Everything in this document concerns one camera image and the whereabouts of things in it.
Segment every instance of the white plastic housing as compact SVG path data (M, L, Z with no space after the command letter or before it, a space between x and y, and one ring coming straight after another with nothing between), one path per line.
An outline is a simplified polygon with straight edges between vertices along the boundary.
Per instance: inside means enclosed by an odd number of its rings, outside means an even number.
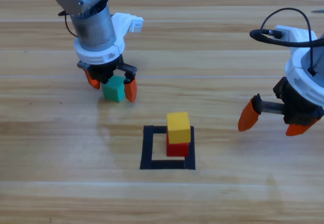
M307 29L299 29L286 26L277 26L275 30L282 31L281 40L289 42L309 41ZM312 31L312 40L316 40L316 34ZM306 100L324 107L324 88L315 83L302 67L302 59L309 53L310 48L291 48L291 57L286 63L286 77L291 86Z
M127 32L141 32L144 19L131 14L116 13L112 16L112 24L116 41L110 48L103 51L87 51L80 45L78 38L74 41L74 49L78 58L87 64L100 65L117 59L125 49L124 36Z

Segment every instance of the black square frame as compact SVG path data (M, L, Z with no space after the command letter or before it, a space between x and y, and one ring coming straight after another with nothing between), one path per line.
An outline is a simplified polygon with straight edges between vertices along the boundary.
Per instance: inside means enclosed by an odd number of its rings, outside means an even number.
M196 170L194 127L190 127L191 142L189 154L184 160L152 160L154 134L167 134L166 126L145 125L143 130L143 147L140 169L189 169Z

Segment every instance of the black cable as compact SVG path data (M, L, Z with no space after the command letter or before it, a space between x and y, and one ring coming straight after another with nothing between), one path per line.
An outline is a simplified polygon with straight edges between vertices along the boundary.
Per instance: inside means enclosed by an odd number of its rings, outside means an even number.
M312 30L310 28L310 23L309 23L309 20L308 20L308 17L306 16L306 14L304 14L302 11L300 11L299 9L296 9L296 8L281 8L273 13L271 13L265 20L264 22L262 23L261 25L261 30L263 29L264 25L266 24L266 22L268 21L269 18L271 18L273 15L275 15L276 13L279 13L281 11L284 11L284 10L291 10L291 11L295 11L295 12L298 12L300 13L301 15L303 15L303 17L305 18L306 20L306 23L307 23L307 28L308 28L308 36L309 36L309 43L312 42ZM313 47L310 47L310 72L311 73L314 73L314 70L313 70Z
M74 33L72 33L72 31L69 29L69 26L67 25L67 21L66 21L66 15L67 15L67 13L65 13L65 15L64 15L66 28L70 32L70 34L72 34L73 36L77 37L77 35L75 35Z
M288 42L288 41L280 41L280 40L276 40L276 39L271 39L268 38L267 36L264 36L264 34L269 34L269 30L263 29L264 25L266 24L266 22L268 21L269 18L271 18L274 14L283 11L283 10L292 10L292 11L296 11L299 12L301 15L303 15L303 17L306 20L307 23L307 27L308 27L308 35L309 35L309 42ZM295 9L295 8L282 8L279 9L275 12L273 12L272 14L270 14L262 23L261 28L260 29L256 29L256 30L252 30L250 32L250 36L259 41L259 42L264 42L264 43L269 43L269 44L275 44L278 46L284 46L284 47L295 47L295 48L310 48L310 73L312 75L316 74L313 70L313 48L314 47L323 47L324 46L324 39L317 39L312 41L311 38L311 27L310 27L310 23L309 20L307 18L307 16L300 10Z

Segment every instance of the yellow cube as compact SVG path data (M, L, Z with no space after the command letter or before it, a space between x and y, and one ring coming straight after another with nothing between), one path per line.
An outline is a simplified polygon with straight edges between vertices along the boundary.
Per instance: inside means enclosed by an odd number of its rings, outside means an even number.
M167 114L167 126L170 144L191 142L191 130L188 112Z

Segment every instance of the wooden table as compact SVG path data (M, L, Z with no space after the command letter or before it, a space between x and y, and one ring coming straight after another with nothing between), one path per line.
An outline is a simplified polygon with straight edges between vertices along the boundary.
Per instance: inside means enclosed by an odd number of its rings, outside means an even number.
M249 32L295 7L321 35L324 16L311 11L324 0L109 6L145 19L126 36L134 104L105 102L88 85L55 0L0 0L0 223L323 223L323 124L289 138L278 115L243 133L237 122L253 95L275 101L290 57ZM277 24L306 28L289 11L266 27ZM196 171L140 170L143 126L176 111L195 127ZM165 158L164 137L153 150Z

